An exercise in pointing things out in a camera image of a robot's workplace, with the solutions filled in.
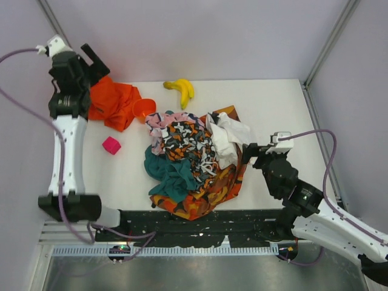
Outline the white cloth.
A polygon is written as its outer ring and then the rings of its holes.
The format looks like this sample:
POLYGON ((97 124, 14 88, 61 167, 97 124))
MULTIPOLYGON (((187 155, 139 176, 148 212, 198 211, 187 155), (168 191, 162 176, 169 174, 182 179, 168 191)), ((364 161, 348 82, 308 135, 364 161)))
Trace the white cloth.
POLYGON ((254 139, 249 126, 230 118, 225 112, 208 113, 206 128, 211 134, 220 169, 237 166, 237 149, 241 150, 243 144, 249 144, 254 139))

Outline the orange brown camouflage cloth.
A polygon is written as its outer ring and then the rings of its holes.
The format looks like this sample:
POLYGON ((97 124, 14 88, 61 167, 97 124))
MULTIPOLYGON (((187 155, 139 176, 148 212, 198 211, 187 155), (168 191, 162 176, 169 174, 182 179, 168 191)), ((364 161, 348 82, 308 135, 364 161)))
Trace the orange brown camouflage cloth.
MULTIPOLYGON (((230 118, 239 121, 233 106, 215 111, 215 113, 221 112, 225 112, 230 118)), ((207 130, 206 115, 198 118, 204 123, 204 128, 207 130)), ((246 166, 241 163, 242 149, 237 149, 237 154, 238 165, 230 165, 225 169, 220 169, 218 165, 214 182, 202 192, 190 191, 182 202, 174 202, 167 196, 149 195, 153 206, 164 209, 180 218, 193 221, 209 214, 217 205, 236 198, 246 171, 246 166)))

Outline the black orange patterned cloth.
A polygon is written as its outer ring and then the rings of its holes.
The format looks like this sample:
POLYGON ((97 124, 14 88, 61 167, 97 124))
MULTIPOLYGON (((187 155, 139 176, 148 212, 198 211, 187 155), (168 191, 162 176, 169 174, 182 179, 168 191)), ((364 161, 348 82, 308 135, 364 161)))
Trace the black orange patterned cloth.
POLYGON ((169 160, 189 162, 195 192, 202 192, 214 182, 218 162, 210 133, 203 126, 189 121, 172 122, 161 130, 161 147, 169 160))

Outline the teal cloth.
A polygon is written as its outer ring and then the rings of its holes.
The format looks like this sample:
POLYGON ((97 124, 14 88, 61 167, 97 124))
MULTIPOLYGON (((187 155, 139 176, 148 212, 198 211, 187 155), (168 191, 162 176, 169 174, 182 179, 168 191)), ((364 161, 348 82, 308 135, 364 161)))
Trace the teal cloth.
POLYGON ((149 191, 149 195, 162 195, 174 202, 182 202, 190 191, 196 189, 196 182, 192 176, 188 161, 173 162, 162 155, 152 153, 152 144, 145 151, 144 168, 147 174, 159 181, 149 191))

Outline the pink patterned cloth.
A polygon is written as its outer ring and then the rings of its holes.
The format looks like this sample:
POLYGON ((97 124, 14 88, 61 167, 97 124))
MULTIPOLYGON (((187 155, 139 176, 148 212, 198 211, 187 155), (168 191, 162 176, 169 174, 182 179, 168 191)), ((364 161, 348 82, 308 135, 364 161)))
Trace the pink patterned cloth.
POLYGON ((167 111, 165 113, 152 113, 145 118, 149 135, 152 137, 152 153, 154 155, 164 154, 164 150, 161 147, 162 130, 172 122, 180 121, 194 123, 202 129, 205 127, 204 123, 196 115, 187 112, 173 113, 172 111, 167 111))

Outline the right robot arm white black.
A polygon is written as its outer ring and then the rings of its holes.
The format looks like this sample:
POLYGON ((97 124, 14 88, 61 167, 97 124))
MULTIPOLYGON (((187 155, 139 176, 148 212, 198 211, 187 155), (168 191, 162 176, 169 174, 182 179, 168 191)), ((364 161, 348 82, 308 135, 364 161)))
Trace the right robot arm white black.
POLYGON ((387 285, 387 234, 368 226, 313 185, 299 179, 287 161, 288 150, 275 145, 244 145, 243 164, 252 158, 269 194, 282 202, 277 231, 309 240, 345 257, 372 281, 387 285))

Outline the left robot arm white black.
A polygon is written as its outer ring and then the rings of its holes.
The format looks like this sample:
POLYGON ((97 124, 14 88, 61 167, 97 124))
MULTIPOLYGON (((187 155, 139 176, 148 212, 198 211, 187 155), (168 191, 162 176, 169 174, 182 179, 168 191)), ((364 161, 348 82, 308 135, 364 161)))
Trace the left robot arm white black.
POLYGON ((82 169, 90 89, 110 70, 88 44, 81 49, 91 64, 58 38, 39 48, 52 60, 49 74, 54 93, 48 103, 48 123, 54 127, 55 151, 48 194, 38 198, 38 206, 57 221, 117 227, 120 211, 104 206, 99 195, 86 192, 82 169))

